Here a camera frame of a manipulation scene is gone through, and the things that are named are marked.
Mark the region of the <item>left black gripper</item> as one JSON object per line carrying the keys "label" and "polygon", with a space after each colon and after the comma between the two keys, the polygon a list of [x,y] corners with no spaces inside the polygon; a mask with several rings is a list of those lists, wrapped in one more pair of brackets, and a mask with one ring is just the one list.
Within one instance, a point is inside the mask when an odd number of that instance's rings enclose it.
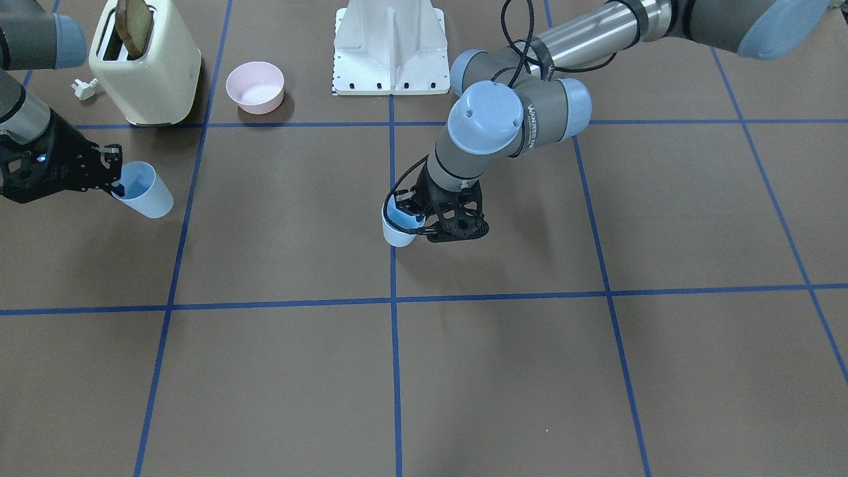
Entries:
{"label": "left black gripper", "polygon": [[423,225],[429,217],[436,215],[439,221],[460,217],[462,191],[451,191],[439,186],[431,178],[426,166],[422,167],[414,189],[396,192],[397,205],[406,203],[405,214],[408,225]]}

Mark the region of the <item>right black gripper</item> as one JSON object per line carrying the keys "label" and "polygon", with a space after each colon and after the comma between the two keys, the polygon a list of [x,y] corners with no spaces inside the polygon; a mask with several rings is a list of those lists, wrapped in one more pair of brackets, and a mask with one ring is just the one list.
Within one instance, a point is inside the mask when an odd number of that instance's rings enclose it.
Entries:
{"label": "right black gripper", "polygon": [[46,172],[39,181],[43,195],[100,188],[115,198],[125,198],[121,182],[123,148],[120,144],[99,147],[85,138],[58,113],[52,111],[46,131]]}

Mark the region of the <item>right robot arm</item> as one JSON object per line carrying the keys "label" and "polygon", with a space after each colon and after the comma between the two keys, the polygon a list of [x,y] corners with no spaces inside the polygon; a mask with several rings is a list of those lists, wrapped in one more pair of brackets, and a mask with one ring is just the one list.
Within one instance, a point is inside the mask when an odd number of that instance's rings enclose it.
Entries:
{"label": "right robot arm", "polygon": [[12,76],[81,66],[87,39],[75,19],[36,1],[1,3],[2,196],[29,203],[66,190],[99,189],[121,198],[121,145],[86,139]]}

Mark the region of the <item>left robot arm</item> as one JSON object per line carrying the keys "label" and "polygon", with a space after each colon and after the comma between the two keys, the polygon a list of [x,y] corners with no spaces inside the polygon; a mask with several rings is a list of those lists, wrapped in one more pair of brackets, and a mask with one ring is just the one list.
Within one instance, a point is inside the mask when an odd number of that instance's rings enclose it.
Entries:
{"label": "left robot arm", "polygon": [[640,42],[678,37],[773,60],[815,28],[827,1],[607,1],[497,52],[458,55],[449,81],[458,100],[408,190],[394,185],[382,206],[385,229],[432,242],[484,236],[479,180],[494,162],[557,144],[590,124],[592,100],[576,73],[609,64]]}

